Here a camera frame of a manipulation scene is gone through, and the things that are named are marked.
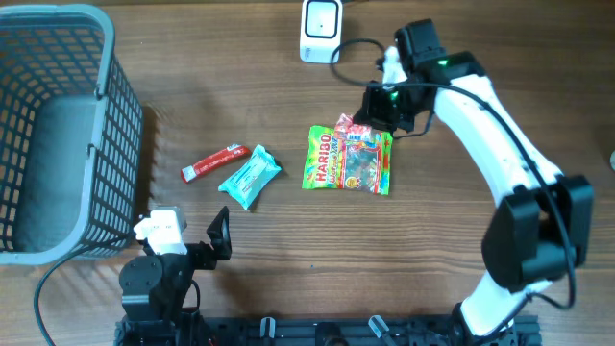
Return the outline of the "teal tissue packet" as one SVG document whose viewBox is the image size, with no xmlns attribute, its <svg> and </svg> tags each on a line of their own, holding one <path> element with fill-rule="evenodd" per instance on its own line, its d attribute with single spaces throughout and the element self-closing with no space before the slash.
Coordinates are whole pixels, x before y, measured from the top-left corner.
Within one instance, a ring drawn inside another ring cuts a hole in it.
<svg viewBox="0 0 615 346">
<path fill-rule="evenodd" d="M 219 187 L 248 210 L 264 187 L 275 178 L 282 168 L 275 158 L 262 146 L 257 145 L 251 157 Z"/>
</svg>

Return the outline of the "small red candy packet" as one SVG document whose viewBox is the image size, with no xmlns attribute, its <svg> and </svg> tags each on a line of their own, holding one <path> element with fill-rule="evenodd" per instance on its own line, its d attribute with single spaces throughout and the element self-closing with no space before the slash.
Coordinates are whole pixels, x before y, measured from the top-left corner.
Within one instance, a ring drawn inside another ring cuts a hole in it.
<svg viewBox="0 0 615 346">
<path fill-rule="evenodd" d="M 339 140 L 374 141 L 374 133 L 371 126 L 355 124 L 353 118 L 345 113 L 342 113 L 337 120 L 333 135 Z"/>
</svg>

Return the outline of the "red stick snack packet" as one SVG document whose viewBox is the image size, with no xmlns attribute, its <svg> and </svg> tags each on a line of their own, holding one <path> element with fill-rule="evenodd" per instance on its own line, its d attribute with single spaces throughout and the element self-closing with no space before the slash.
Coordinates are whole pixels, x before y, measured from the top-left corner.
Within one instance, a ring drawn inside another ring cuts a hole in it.
<svg viewBox="0 0 615 346">
<path fill-rule="evenodd" d="M 232 144 L 226 148 L 207 156 L 181 170 L 181 178 L 186 183 L 201 178 L 211 171 L 220 168 L 228 163 L 246 158 L 252 154 L 251 150 L 239 144 Z"/>
</svg>

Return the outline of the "green Haribo gummy bag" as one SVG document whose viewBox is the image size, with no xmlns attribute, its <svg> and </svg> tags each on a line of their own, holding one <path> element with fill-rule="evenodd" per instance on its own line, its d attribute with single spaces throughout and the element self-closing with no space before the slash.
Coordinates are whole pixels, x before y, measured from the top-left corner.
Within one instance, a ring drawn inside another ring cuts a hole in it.
<svg viewBox="0 0 615 346">
<path fill-rule="evenodd" d="M 372 142 L 338 138 L 334 129 L 312 126 L 302 189 L 350 189 L 377 195 L 390 190 L 390 133 L 375 133 Z"/>
</svg>

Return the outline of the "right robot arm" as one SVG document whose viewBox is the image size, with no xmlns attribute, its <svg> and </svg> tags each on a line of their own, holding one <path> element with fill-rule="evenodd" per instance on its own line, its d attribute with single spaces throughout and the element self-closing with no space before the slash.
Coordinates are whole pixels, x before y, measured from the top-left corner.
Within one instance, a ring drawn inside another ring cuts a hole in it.
<svg viewBox="0 0 615 346">
<path fill-rule="evenodd" d="M 576 269 L 587 256 L 594 190 L 568 177 L 528 140 L 504 109 L 476 58 L 448 53 L 433 22 L 411 22 L 378 62 L 380 82 L 365 84 L 357 123 L 413 133 L 427 112 L 447 125 L 479 168 L 495 211 L 481 242 L 485 272 L 452 313 L 414 323 L 409 332 L 449 345 L 536 345 L 534 321 L 520 312 L 560 279 L 576 301 Z"/>
</svg>

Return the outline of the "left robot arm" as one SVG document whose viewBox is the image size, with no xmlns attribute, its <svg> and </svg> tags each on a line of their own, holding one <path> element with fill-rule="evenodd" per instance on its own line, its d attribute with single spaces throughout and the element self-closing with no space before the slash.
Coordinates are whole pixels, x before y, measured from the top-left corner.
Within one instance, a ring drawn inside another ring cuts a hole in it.
<svg viewBox="0 0 615 346">
<path fill-rule="evenodd" d="M 213 270 L 232 256 L 229 209 L 222 208 L 207 227 L 209 240 L 183 241 L 187 226 L 179 207 L 152 210 L 135 226 L 143 256 L 129 261 L 120 272 L 125 316 L 116 323 L 116 345 L 215 345 L 217 340 L 198 305 L 185 307 L 188 291 L 199 285 L 197 270 Z"/>
</svg>

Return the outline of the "white barcode scanner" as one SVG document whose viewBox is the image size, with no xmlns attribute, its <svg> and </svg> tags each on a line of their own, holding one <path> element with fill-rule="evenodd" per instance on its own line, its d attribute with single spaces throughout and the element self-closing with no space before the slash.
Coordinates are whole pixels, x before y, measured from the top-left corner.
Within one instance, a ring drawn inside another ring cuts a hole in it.
<svg viewBox="0 0 615 346">
<path fill-rule="evenodd" d="M 304 0 L 300 31 L 303 62 L 337 62 L 341 44 L 343 5 L 340 0 Z"/>
</svg>

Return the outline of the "grey plastic shopping basket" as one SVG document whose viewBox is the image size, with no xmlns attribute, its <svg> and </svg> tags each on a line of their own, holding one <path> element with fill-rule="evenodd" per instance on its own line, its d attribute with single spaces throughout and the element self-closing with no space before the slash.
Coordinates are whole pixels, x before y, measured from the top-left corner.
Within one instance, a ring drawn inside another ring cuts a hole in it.
<svg viewBox="0 0 615 346">
<path fill-rule="evenodd" d="M 1 11 L 1 261 L 38 266 L 127 244 L 142 107 L 90 5 Z"/>
</svg>

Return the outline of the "black mounting rail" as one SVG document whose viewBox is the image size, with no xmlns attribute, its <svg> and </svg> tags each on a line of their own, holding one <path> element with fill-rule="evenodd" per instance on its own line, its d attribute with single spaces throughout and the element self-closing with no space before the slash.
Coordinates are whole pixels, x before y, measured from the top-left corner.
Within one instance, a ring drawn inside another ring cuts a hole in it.
<svg viewBox="0 0 615 346">
<path fill-rule="evenodd" d="M 387 319 L 376 332 L 365 319 L 292 320 L 264 317 L 187 317 L 181 327 L 164 322 L 116 324 L 115 345 L 451 345 L 445 315 Z"/>
</svg>

